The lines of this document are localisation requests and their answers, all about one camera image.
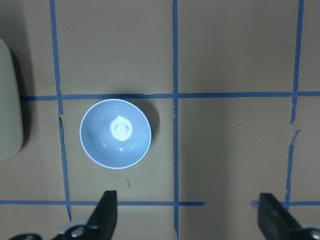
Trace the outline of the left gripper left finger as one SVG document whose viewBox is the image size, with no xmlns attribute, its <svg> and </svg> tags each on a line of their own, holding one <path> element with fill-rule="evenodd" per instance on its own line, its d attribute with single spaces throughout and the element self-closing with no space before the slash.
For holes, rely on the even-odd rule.
<svg viewBox="0 0 320 240">
<path fill-rule="evenodd" d="M 118 200 L 115 190 L 105 191 L 89 217 L 86 226 L 93 240 L 111 240 L 118 220 Z"/>
</svg>

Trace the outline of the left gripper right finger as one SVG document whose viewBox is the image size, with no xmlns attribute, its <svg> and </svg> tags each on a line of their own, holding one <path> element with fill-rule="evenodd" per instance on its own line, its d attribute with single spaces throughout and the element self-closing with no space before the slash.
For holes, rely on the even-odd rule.
<svg viewBox="0 0 320 240">
<path fill-rule="evenodd" d="M 293 240 L 303 227 L 271 193 L 260 193 L 257 225 L 266 240 Z"/>
</svg>

